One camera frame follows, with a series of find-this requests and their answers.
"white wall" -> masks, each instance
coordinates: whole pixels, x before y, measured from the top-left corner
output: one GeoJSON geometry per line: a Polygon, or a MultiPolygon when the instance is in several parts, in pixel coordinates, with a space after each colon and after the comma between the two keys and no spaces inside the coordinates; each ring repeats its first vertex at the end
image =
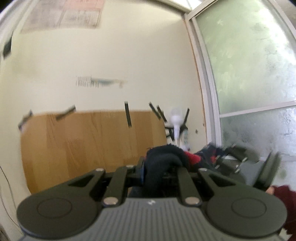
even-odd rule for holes
{"type": "Polygon", "coordinates": [[[17,204],[28,194],[17,125],[30,109],[38,114],[75,104],[78,111],[114,110],[123,109],[124,101],[134,110],[148,110],[152,101],[167,114],[173,106],[189,107],[192,150],[206,144],[198,75],[181,13],[153,1],[106,0],[97,29],[20,33],[30,9],[14,32],[12,54],[0,67],[0,164],[17,204]],[[76,86],[78,76],[126,84],[83,88],[76,86]]]}

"poster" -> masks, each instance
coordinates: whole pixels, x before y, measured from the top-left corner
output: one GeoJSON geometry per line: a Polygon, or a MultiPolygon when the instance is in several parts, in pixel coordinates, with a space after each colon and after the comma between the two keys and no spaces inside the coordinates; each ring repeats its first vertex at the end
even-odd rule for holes
{"type": "Polygon", "coordinates": [[[39,0],[26,19],[22,32],[67,27],[95,28],[103,5],[104,0],[39,0]]]}

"wood grain panel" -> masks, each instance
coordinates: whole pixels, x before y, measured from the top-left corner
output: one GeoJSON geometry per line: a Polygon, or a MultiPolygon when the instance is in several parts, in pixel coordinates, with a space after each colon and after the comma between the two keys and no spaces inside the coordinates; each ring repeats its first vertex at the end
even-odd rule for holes
{"type": "Polygon", "coordinates": [[[50,188],[98,167],[107,172],[137,164],[149,148],[166,144],[163,121],[152,112],[72,113],[33,116],[21,134],[21,152],[29,190],[50,188]]]}

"person's arm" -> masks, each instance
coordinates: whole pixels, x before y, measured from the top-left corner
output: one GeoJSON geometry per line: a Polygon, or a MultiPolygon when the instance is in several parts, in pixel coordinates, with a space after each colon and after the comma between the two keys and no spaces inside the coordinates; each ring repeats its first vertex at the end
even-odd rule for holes
{"type": "Polygon", "coordinates": [[[289,186],[272,186],[266,192],[275,195],[285,204],[288,216],[284,229],[287,234],[292,234],[289,241],[296,241],[296,192],[291,191],[289,186]]]}

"glass pane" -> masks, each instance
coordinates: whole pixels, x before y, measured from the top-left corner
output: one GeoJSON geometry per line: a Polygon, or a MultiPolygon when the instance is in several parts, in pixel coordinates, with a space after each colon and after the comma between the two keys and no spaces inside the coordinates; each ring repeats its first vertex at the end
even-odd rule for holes
{"type": "Polygon", "coordinates": [[[196,20],[220,113],[296,100],[296,41],[269,2],[219,0],[196,20]]]}
{"type": "Polygon", "coordinates": [[[225,117],[221,129],[224,146],[241,144],[261,156],[270,151],[296,156],[296,107],[225,117]]]}

